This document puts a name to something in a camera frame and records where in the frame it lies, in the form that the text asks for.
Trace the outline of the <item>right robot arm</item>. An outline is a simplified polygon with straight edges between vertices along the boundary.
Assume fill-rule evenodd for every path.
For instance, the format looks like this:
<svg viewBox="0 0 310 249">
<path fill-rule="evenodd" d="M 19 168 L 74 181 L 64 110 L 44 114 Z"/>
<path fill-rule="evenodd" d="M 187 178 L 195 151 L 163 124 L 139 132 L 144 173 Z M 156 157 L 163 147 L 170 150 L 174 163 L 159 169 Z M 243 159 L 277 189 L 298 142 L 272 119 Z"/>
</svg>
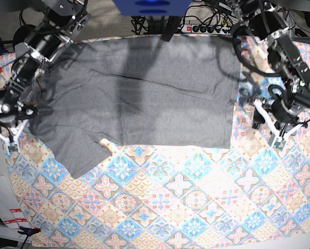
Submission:
<svg viewBox="0 0 310 249">
<path fill-rule="evenodd" d="M 54 62 L 79 35 L 90 15 L 87 1 L 31 1 L 30 7 L 44 13 L 38 26 L 24 24 L 26 52 L 11 66 L 11 77 L 0 90 L 0 138 L 11 151 L 28 121 L 37 115 L 29 103 L 33 88 L 45 73 L 45 63 Z"/>
</svg>

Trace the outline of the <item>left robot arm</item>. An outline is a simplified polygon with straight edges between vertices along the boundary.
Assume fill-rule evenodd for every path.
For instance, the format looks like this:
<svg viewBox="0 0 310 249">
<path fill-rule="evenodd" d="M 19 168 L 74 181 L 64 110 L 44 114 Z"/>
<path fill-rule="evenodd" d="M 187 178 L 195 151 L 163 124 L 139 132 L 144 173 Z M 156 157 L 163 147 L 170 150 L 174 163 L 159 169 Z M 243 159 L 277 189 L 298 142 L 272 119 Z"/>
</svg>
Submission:
<svg viewBox="0 0 310 249">
<path fill-rule="evenodd" d="M 252 127 L 258 129 L 267 124 L 271 132 L 270 147 L 282 149 L 289 137 L 300 128 L 308 126 L 308 120 L 298 115 L 310 109 L 310 69 L 303 61 L 298 48 L 287 31 L 287 22 L 267 1 L 227 1 L 238 19 L 233 32 L 233 47 L 239 61 L 251 72 L 263 77 L 281 78 L 284 86 L 271 84 L 269 98 L 254 96 L 255 108 Z M 255 43 L 267 45 L 267 60 L 273 70 L 266 73 L 251 65 L 242 55 L 239 35 L 247 34 Z"/>
</svg>

